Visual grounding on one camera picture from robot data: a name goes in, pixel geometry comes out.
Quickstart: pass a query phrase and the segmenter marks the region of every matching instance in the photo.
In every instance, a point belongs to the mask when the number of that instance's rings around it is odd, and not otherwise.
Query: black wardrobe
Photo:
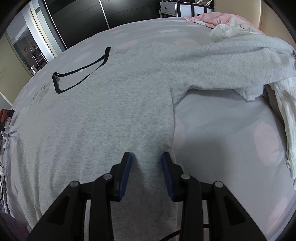
[[[43,0],[66,47],[109,28],[159,18],[158,0]]]

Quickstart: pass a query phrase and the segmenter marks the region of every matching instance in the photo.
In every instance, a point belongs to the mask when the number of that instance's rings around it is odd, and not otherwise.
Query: white cloth
[[[291,170],[291,178],[294,179],[294,189],[296,190],[296,77],[275,82],[271,86],[276,94],[279,110],[285,122],[288,139],[287,166]]]

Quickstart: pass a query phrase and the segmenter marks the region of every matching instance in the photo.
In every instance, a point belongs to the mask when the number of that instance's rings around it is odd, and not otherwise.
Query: metal bolt
[[[188,180],[188,179],[190,178],[190,175],[187,174],[187,173],[183,173],[183,174],[181,175],[181,178],[184,179],[184,180]]]
[[[75,187],[78,186],[78,184],[79,184],[79,182],[77,182],[77,181],[72,181],[72,182],[70,183],[70,187],[75,188]]]
[[[105,175],[103,176],[103,178],[104,178],[105,180],[110,180],[110,179],[112,178],[112,175],[111,175],[110,173],[107,173],[107,174],[105,174]]]
[[[217,181],[217,182],[215,182],[215,186],[218,187],[218,188],[221,188],[221,187],[223,187],[223,183]]]

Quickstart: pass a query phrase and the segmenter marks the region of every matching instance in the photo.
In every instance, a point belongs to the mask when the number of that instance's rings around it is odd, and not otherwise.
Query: white drawer unit
[[[196,3],[164,1],[160,3],[161,17],[194,17],[202,13],[214,12],[214,8]]]
[[[177,3],[176,2],[161,2],[160,9],[163,14],[177,17]]]

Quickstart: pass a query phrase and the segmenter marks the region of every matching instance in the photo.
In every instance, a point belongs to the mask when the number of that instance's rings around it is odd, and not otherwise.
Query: pink polka dot
[[[189,27],[197,27],[197,28],[200,28],[201,25],[200,24],[186,24],[186,26],[189,26]]]
[[[128,33],[117,34],[114,38],[121,38],[128,35]]]
[[[81,50],[82,50],[82,51],[83,51],[83,50],[87,50],[87,49],[91,48],[91,47],[93,46],[93,44],[94,44],[94,43],[90,43],[90,44],[84,46]]]
[[[260,123],[254,132],[254,142],[261,161],[270,166],[279,155],[279,140],[275,130],[267,123]]]
[[[173,139],[173,147],[175,150],[180,150],[185,143],[186,133],[185,127],[181,120],[176,116],[175,117],[175,133]]]
[[[160,33],[171,33],[171,32],[178,32],[177,29],[166,29],[166,30],[160,30]]]
[[[138,40],[135,39],[135,40],[132,40],[132,41],[128,41],[126,43],[123,43],[123,44],[118,44],[115,46],[116,49],[124,49],[124,48],[129,48],[129,47],[133,47],[135,45],[138,44]]]
[[[85,52],[82,55],[80,55],[78,58],[75,59],[75,63],[78,63],[84,59],[86,59],[91,53],[90,52]]]
[[[266,225],[266,233],[270,234],[273,232],[275,228],[277,228],[283,219],[285,218],[286,208],[288,206],[288,199],[282,198],[277,205],[275,206],[274,210],[270,214],[267,225]]]
[[[25,110],[26,110],[25,107],[23,107],[20,111],[20,115],[23,114],[25,112]]]
[[[44,71],[44,69],[43,69],[43,71],[42,71],[42,73],[40,74],[39,78],[42,77],[42,76],[44,76],[45,73],[46,73],[46,71]]]
[[[30,92],[28,93],[28,95],[29,95],[29,96],[32,95],[35,91],[36,91],[36,87],[35,87],[35,88],[32,88],[32,89],[30,90]]]
[[[115,33],[121,32],[121,31],[123,31],[123,29],[117,29],[117,30],[114,30],[114,31],[112,31],[112,32],[110,32],[110,33],[111,33],[111,34],[115,34]]]
[[[63,58],[65,58],[66,56],[67,56],[67,54],[66,54],[66,53],[63,53],[62,56],[60,57],[60,59],[63,59]]]
[[[175,44],[187,47],[198,47],[200,44],[192,39],[177,39]]]
[[[173,22],[186,22],[186,20],[172,20]]]

